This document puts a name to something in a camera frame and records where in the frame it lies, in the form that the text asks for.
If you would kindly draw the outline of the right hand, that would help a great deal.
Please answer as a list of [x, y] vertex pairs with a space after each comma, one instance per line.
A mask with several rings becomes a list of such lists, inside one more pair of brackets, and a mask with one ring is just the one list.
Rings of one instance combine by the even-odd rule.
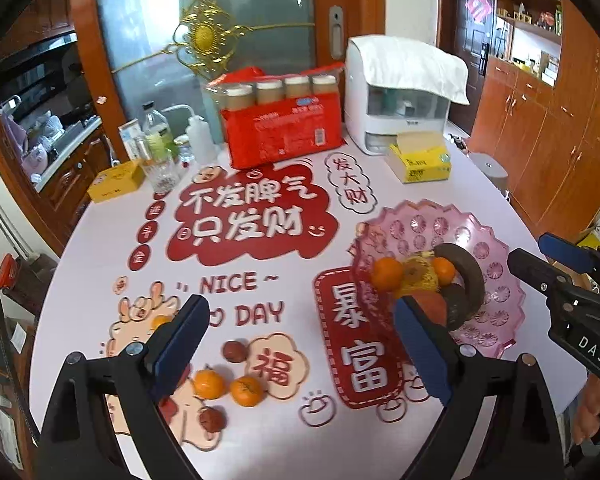
[[572, 424], [572, 438], [575, 445], [594, 437], [600, 430], [600, 378], [588, 375], [582, 396]]

